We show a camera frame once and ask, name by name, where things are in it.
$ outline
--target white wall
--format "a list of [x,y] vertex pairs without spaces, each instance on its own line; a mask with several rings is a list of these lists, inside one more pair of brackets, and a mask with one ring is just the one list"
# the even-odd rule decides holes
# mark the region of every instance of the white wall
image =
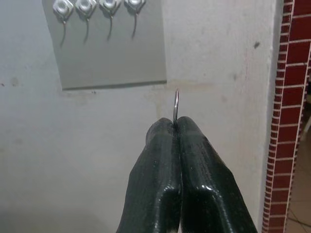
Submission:
[[276,0],[193,2],[163,1],[167,85],[95,94],[62,92],[40,0],[1,2],[1,232],[114,232],[145,133],[172,117],[177,86],[179,115],[201,127],[260,225]]

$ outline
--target tiled floor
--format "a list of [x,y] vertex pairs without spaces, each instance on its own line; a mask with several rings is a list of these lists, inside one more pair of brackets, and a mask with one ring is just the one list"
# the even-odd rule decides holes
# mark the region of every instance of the tiled floor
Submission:
[[311,233],[311,129],[300,143],[288,217],[286,233]]

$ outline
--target gray metal plate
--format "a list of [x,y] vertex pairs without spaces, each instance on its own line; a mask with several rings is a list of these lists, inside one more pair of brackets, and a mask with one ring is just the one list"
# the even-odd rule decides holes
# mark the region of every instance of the gray metal plate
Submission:
[[110,37],[110,18],[99,6],[89,23],[74,10],[64,30],[53,12],[54,0],[42,2],[63,89],[166,81],[161,1],[146,1],[133,37],[135,17],[124,2],[113,17]]

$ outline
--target metal ring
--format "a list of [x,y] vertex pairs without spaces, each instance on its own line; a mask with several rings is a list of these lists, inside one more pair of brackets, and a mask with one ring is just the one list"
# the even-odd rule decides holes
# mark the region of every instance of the metal ring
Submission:
[[174,112],[173,112],[173,124],[177,125],[177,113],[178,113],[178,100],[179,100],[179,89],[175,92]]

